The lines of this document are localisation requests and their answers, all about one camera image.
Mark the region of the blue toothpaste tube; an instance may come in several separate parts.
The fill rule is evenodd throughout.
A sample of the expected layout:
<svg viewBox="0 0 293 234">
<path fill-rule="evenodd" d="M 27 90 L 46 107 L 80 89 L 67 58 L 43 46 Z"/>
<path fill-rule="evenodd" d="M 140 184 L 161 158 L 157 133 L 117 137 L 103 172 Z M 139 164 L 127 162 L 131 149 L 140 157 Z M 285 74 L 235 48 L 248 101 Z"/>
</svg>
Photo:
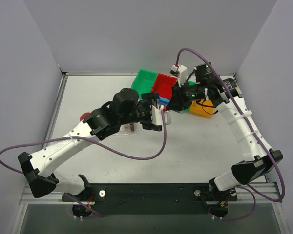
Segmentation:
<svg viewBox="0 0 293 234">
<path fill-rule="evenodd" d="M 160 105 L 160 106 L 163 106 L 164 107 L 164 111 L 167 110 L 167 107 L 170 103 L 170 99 L 166 99 L 164 97 L 161 97 L 159 96 L 159 99 L 157 99 L 157 103 Z"/>
</svg>

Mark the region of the clear rack with brown ends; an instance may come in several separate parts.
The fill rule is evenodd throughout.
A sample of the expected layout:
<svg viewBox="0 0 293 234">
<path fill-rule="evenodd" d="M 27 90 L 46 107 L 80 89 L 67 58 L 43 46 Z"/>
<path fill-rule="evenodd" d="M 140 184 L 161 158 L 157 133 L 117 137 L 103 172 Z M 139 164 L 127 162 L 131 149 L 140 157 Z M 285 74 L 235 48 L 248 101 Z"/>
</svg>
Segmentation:
<svg viewBox="0 0 293 234">
<path fill-rule="evenodd" d="M 125 134 L 130 134 L 135 131 L 134 123 L 123 125 L 123 130 Z"/>
</svg>

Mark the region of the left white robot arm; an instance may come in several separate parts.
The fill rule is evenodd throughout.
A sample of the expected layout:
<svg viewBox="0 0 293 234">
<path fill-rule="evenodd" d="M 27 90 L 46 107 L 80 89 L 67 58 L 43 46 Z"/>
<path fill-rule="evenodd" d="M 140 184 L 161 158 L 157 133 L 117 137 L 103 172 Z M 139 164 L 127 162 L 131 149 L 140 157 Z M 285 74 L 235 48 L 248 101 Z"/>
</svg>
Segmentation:
<svg viewBox="0 0 293 234">
<path fill-rule="evenodd" d="M 23 152 L 18 161 L 32 195 L 41 198 L 51 192 L 74 195 L 78 200 L 90 196 L 91 186 L 84 175 L 61 175 L 55 170 L 78 152 L 119 132 L 125 124 L 140 123 L 143 129 L 162 130 L 162 109 L 158 93 L 139 94 L 123 88 L 112 101 L 93 110 L 63 139 L 34 153 Z"/>
</svg>

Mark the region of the pink cup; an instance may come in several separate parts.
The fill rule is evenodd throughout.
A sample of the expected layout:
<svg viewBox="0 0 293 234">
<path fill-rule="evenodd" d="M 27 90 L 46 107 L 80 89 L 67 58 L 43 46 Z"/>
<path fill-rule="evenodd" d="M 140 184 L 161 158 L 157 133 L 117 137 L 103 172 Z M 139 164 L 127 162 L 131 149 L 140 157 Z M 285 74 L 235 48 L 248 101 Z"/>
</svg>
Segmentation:
<svg viewBox="0 0 293 234">
<path fill-rule="evenodd" d="M 90 114 L 90 112 L 85 112 L 80 116 L 80 121 L 83 121 L 88 115 Z"/>
</svg>

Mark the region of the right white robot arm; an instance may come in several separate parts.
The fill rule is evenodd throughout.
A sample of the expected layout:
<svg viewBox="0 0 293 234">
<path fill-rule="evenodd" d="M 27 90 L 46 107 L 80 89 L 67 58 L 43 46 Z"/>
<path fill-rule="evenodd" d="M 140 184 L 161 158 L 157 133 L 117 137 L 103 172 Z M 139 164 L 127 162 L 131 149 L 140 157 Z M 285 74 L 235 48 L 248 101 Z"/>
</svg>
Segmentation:
<svg viewBox="0 0 293 234">
<path fill-rule="evenodd" d="M 247 185 L 276 167 L 283 159 L 280 150 L 273 150 L 255 125 L 252 112 L 245 105 L 242 92 L 232 78 L 218 79 L 210 66 L 205 64 L 193 69 L 196 84 L 190 85 L 187 67 L 173 65 L 171 74 L 177 77 L 172 86 L 172 96 L 167 109 L 180 112 L 194 101 L 210 100 L 226 120 L 242 152 L 242 162 L 210 181 L 216 191 L 226 191 L 239 185 Z"/>
</svg>

